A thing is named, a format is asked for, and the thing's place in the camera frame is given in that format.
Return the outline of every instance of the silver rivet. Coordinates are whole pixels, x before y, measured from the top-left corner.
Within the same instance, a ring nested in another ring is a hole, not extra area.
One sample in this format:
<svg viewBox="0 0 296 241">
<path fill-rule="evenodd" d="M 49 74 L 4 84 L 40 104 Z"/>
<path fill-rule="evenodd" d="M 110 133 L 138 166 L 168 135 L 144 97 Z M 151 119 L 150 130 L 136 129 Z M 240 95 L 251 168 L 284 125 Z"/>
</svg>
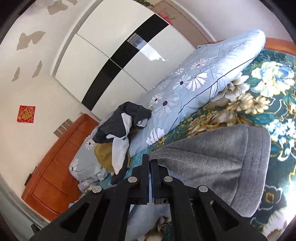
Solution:
<svg viewBox="0 0 296 241">
<path fill-rule="evenodd" d="M 93 193 L 100 193 L 102 191 L 102 188 L 100 186 L 94 186 L 91 189 Z"/>
<path fill-rule="evenodd" d="M 165 182 L 167 182 L 167 183 L 170 183 L 170 182 L 173 180 L 173 178 L 170 177 L 170 176 L 166 176 L 166 177 L 164 177 L 163 180 L 164 180 Z"/>
<path fill-rule="evenodd" d="M 136 177 L 129 177 L 129 178 L 128 178 L 128 181 L 129 181 L 130 183 L 135 183 L 137 180 L 138 180 L 138 179 L 137 179 Z"/>
<path fill-rule="evenodd" d="M 207 191 L 208 191 L 208 188 L 207 188 L 206 186 L 200 186 L 200 187 L 198 188 L 198 190 L 199 190 L 200 192 L 207 192 Z"/>
</svg>

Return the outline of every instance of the gray cloth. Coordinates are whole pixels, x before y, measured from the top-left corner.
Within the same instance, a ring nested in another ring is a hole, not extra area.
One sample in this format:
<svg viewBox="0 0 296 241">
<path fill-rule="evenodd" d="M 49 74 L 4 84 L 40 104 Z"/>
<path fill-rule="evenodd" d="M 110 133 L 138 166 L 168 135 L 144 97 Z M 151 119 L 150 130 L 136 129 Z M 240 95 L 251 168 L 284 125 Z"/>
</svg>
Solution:
<svg viewBox="0 0 296 241">
<path fill-rule="evenodd" d="M 149 158 L 185 185 L 206 185 L 241 216 L 251 217 L 263 194 L 270 145 L 266 128 L 234 125 L 171 143 Z"/>
</svg>

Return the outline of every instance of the floral bed sheet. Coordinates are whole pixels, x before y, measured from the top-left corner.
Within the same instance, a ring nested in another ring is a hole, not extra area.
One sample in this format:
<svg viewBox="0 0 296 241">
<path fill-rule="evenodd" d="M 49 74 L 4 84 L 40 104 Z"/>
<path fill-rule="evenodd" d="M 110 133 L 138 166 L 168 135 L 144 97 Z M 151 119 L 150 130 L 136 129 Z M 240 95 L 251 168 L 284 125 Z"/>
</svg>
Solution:
<svg viewBox="0 0 296 241">
<path fill-rule="evenodd" d="M 296 215 L 295 72 L 295 56 L 262 50 L 215 99 L 134 156 L 126 177 L 141 165 L 144 153 L 169 143 L 235 124 L 265 126 L 271 135 L 270 160 L 262 200 L 249 222 L 277 240 Z M 168 233 L 163 240 L 169 240 Z"/>
</svg>

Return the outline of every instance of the pillow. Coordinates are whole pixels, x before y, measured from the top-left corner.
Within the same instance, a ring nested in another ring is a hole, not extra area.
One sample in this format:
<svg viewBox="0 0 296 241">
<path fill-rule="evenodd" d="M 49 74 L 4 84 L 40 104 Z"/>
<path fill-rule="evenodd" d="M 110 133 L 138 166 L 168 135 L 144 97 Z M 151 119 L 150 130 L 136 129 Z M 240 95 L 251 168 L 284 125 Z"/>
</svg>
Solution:
<svg viewBox="0 0 296 241">
<path fill-rule="evenodd" d="M 110 173 L 99 164 L 94 154 L 96 143 L 92 138 L 97 130 L 98 126 L 85 138 L 82 146 L 69 165 L 71 175 L 79 181 L 78 188 L 80 191 L 84 191 L 85 188 L 97 180 L 104 180 Z"/>
<path fill-rule="evenodd" d="M 131 157 L 145 150 L 222 91 L 265 44 L 253 30 L 216 44 L 198 46 L 173 72 L 136 104 L 152 110 L 146 127 L 130 144 Z"/>
</svg>

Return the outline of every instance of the blue floral quilt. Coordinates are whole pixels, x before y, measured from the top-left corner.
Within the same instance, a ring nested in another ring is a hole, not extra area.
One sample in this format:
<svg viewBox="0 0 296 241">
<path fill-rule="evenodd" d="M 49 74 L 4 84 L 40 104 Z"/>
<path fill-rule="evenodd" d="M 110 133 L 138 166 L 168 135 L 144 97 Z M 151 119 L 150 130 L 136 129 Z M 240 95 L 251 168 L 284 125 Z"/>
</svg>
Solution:
<svg viewBox="0 0 296 241">
<path fill-rule="evenodd" d="M 240 123 L 265 126 L 271 135 L 270 160 L 262 200 L 249 222 L 277 240 L 296 215 L 295 72 L 295 56 L 262 50 L 211 102 L 134 156 L 132 167 L 141 165 L 144 153 L 204 131 Z M 169 233 L 163 232 L 163 240 L 170 240 Z"/>
</svg>

